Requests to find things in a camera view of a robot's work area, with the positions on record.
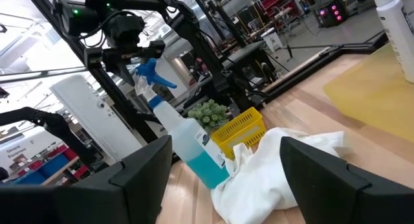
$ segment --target green plant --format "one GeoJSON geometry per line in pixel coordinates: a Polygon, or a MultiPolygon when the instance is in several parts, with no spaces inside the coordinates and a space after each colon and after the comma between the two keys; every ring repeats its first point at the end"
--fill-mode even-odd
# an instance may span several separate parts
{"type": "Polygon", "coordinates": [[[188,111],[188,116],[194,118],[208,133],[221,128],[228,122],[227,107],[219,105],[214,100],[209,100],[203,104],[197,104],[188,111]]]}

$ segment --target white towel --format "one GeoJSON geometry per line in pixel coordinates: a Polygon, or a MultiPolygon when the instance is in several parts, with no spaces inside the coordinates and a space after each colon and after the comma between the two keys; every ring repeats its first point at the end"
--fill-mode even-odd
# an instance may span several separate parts
{"type": "Polygon", "coordinates": [[[255,153],[244,144],[234,146],[235,160],[226,160],[230,177],[212,190],[216,211],[228,224],[259,224],[274,209],[297,206],[286,180],[279,149],[282,137],[300,140],[331,155],[342,157],[351,150],[344,132],[310,136],[287,128],[266,132],[255,153]]]}

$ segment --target wooden table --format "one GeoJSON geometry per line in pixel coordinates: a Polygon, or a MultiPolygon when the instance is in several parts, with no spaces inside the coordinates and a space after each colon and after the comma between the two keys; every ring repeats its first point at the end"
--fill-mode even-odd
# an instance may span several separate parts
{"type": "MultiPolygon", "coordinates": [[[[290,89],[261,113],[267,128],[286,127],[309,134],[345,131],[354,153],[345,159],[365,170],[414,188],[414,143],[343,116],[322,87],[363,60],[343,55],[290,89]]],[[[174,164],[158,224],[223,224],[212,206],[209,190],[182,162],[174,164]]],[[[299,208],[275,210],[265,224],[304,224],[299,208]]]]}

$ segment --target spray bottle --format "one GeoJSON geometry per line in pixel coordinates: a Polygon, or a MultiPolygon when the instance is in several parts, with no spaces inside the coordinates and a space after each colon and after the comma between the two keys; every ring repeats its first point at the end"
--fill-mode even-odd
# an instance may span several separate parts
{"type": "Polygon", "coordinates": [[[193,118],[183,118],[153,90],[157,83],[170,88],[177,86],[155,72],[156,59],[135,68],[135,91],[143,94],[155,116],[173,139],[174,152],[193,170],[207,188],[215,188],[228,178],[224,154],[193,118]]]}
{"type": "Polygon", "coordinates": [[[414,82],[414,27],[401,0],[374,0],[376,11],[409,82],[414,82]]]}

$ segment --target yellow plastic crate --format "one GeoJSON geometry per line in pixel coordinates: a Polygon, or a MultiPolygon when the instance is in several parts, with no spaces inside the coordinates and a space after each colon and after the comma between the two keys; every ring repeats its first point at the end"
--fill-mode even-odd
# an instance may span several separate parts
{"type": "Polygon", "coordinates": [[[251,107],[212,134],[226,157],[234,159],[233,146],[245,143],[247,147],[257,144],[266,133],[263,117],[251,107]]]}

